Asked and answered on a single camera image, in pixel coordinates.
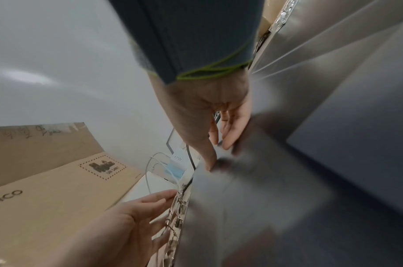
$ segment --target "person's left hand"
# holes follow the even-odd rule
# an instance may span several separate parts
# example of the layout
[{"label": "person's left hand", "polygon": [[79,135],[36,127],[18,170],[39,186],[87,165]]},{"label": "person's left hand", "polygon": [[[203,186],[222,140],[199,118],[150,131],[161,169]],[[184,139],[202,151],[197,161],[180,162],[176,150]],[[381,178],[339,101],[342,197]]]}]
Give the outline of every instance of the person's left hand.
[{"label": "person's left hand", "polygon": [[144,267],[169,239],[169,231],[152,240],[171,207],[176,190],[148,195],[109,209],[57,251],[44,267]]}]

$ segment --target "wall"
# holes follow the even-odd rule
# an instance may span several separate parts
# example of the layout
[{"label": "wall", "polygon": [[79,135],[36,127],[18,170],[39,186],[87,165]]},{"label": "wall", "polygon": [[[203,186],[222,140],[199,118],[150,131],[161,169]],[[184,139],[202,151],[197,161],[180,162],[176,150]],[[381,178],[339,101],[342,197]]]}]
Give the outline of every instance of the wall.
[{"label": "wall", "polygon": [[172,130],[107,2],[0,1],[0,126],[64,122],[140,169]]}]

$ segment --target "dark gray sleeve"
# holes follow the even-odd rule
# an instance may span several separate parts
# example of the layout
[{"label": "dark gray sleeve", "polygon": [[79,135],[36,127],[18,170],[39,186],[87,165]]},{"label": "dark gray sleeve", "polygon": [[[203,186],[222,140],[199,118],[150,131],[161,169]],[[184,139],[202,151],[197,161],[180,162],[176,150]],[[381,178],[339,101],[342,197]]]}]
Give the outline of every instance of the dark gray sleeve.
[{"label": "dark gray sleeve", "polygon": [[238,53],[232,64],[251,60],[264,5],[264,0],[109,1],[167,84]]}]

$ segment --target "metallic surface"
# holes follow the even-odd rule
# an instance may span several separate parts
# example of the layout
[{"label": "metallic surface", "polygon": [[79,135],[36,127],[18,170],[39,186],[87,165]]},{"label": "metallic surface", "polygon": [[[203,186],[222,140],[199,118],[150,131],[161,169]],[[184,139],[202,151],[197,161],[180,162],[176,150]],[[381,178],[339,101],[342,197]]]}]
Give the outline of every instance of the metallic surface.
[{"label": "metallic surface", "polygon": [[194,175],[175,266],[403,266],[403,214],[286,144],[400,31],[403,0],[299,0],[253,67],[238,156]]}]

